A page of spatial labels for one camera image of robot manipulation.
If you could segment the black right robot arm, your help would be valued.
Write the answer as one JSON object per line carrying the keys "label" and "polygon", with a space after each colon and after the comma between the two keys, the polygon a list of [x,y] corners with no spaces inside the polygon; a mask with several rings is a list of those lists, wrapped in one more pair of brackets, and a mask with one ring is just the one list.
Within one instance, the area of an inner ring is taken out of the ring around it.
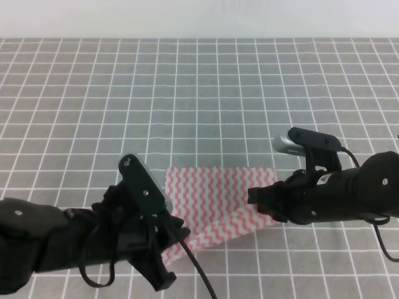
{"label": "black right robot arm", "polygon": [[248,189],[248,204],[297,225],[398,217],[398,153],[378,153],[341,171],[299,169],[285,181]]}

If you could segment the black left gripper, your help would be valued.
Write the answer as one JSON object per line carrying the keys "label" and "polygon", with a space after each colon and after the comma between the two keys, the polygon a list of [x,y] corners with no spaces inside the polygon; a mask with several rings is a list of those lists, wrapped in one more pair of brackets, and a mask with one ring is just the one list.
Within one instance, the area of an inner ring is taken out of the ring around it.
{"label": "black left gripper", "polygon": [[183,219],[158,217],[155,235],[154,223],[144,219],[121,183],[109,186],[103,199],[92,204],[92,216],[92,261],[130,260],[156,292],[172,286],[176,275],[167,271],[160,248],[168,249],[189,236]]}

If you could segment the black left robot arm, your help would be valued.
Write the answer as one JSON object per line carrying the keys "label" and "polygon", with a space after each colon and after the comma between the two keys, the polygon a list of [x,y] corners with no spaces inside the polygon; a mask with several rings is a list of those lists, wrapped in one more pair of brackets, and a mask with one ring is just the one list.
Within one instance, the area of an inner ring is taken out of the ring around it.
{"label": "black left robot arm", "polygon": [[110,186],[90,209],[59,209],[22,199],[1,201],[1,294],[24,287],[32,274],[77,268],[91,287],[86,268],[106,263],[109,283],[115,264],[129,262],[155,290],[169,288],[175,274],[167,271],[162,253],[190,234],[182,219],[169,224],[143,217],[127,189]]}

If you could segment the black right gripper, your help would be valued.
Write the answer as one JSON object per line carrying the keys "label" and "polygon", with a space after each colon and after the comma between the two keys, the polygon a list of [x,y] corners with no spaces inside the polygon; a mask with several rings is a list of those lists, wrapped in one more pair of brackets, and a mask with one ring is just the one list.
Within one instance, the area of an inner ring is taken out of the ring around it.
{"label": "black right gripper", "polygon": [[[248,189],[248,204],[258,204],[257,212],[270,216],[276,222],[311,224],[311,212],[304,213],[305,192],[317,184],[324,170],[296,170],[285,181],[275,183],[276,187],[252,187]],[[277,210],[263,204],[277,204]]]}

